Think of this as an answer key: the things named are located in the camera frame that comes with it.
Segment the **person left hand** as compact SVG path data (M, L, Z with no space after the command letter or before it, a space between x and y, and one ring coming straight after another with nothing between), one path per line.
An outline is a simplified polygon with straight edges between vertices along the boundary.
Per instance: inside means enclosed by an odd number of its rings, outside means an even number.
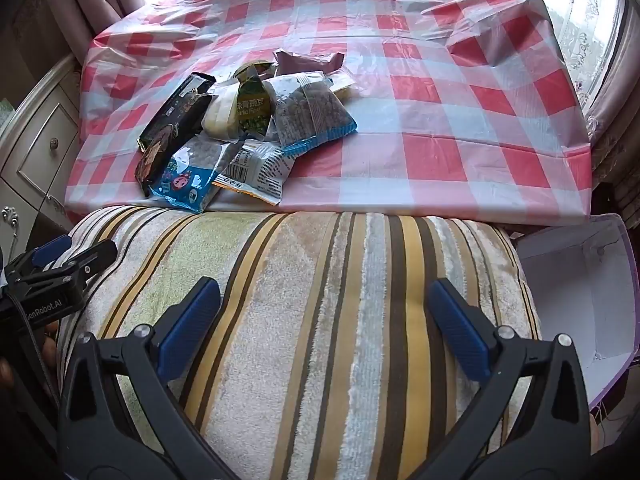
M58 322L52 322L46 327L35 331L35 341L38 344L40 358L46 368L48 374L53 376L56 367L56 341L55 336L58 334ZM19 365L18 370L12 367L15 361L8 360L3 351L9 345L5 342L1 343L1 388L13 388L17 378L21 380L40 377L40 365L38 363L27 362L24 366Z

